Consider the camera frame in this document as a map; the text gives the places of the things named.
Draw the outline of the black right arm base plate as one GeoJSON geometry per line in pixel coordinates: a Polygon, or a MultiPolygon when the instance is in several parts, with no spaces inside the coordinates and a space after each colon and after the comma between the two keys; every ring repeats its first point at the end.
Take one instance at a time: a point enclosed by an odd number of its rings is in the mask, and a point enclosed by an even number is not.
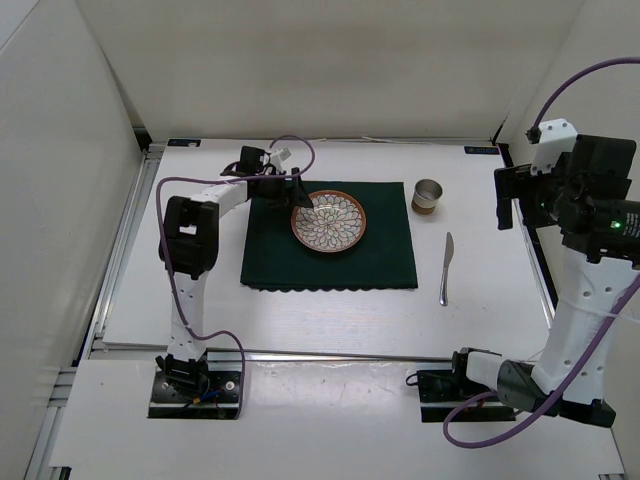
{"type": "MultiPolygon", "coordinates": [[[[489,388],[468,380],[457,383],[449,370],[418,370],[405,379],[408,387],[418,390],[421,421],[442,423],[459,404],[489,388]]],[[[478,401],[466,407],[453,418],[454,422],[512,422],[516,411],[498,402],[496,396],[478,401]]]]}

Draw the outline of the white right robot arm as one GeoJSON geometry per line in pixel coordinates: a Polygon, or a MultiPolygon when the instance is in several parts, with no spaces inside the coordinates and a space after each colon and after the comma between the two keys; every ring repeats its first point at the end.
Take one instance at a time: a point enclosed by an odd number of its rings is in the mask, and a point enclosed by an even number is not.
{"type": "Polygon", "coordinates": [[[639,204],[627,198],[636,143],[578,134],[539,164],[494,173],[498,227],[512,227],[514,201],[532,229],[562,235],[564,284],[535,365],[497,353],[454,353],[449,387],[470,400],[484,387],[506,406],[609,427],[604,367],[614,319],[639,289],[639,204]]]}

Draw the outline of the floral patterned ceramic plate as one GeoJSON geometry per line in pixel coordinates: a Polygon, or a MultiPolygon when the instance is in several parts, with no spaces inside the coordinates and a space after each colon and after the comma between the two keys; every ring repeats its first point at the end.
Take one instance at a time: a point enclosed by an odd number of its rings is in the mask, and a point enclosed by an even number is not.
{"type": "Polygon", "coordinates": [[[363,237],[367,218],[352,196],[337,190],[309,195],[312,207],[295,207],[291,228],[297,240],[310,250],[339,253],[355,246],[363,237]]]}

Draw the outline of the metal cup with cork base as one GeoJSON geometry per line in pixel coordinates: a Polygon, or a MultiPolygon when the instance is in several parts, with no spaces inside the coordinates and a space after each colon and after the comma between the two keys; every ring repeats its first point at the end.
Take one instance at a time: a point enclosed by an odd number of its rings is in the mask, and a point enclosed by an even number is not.
{"type": "Polygon", "coordinates": [[[412,210],[418,215],[431,215],[443,195],[442,186],[432,179],[421,179],[414,186],[412,210]]]}

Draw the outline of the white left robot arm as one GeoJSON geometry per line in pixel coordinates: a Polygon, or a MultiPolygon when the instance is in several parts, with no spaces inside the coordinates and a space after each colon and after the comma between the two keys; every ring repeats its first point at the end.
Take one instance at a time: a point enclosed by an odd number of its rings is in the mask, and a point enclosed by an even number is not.
{"type": "Polygon", "coordinates": [[[219,336],[239,341],[229,331],[203,332],[204,290],[219,254],[220,220],[253,199],[277,207],[310,206],[301,179],[306,170],[288,170],[290,157],[287,148],[244,146],[240,158],[214,180],[170,176],[156,186],[159,257],[172,297],[170,341],[157,364],[165,382],[191,403],[218,393],[206,362],[206,341],[219,336]]]}

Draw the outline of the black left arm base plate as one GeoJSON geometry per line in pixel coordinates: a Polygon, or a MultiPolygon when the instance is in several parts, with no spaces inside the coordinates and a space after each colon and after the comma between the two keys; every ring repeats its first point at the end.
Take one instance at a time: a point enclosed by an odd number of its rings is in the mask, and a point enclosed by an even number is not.
{"type": "Polygon", "coordinates": [[[177,360],[157,356],[147,417],[150,419],[237,420],[244,400],[245,363],[212,369],[206,356],[177,360]]]}

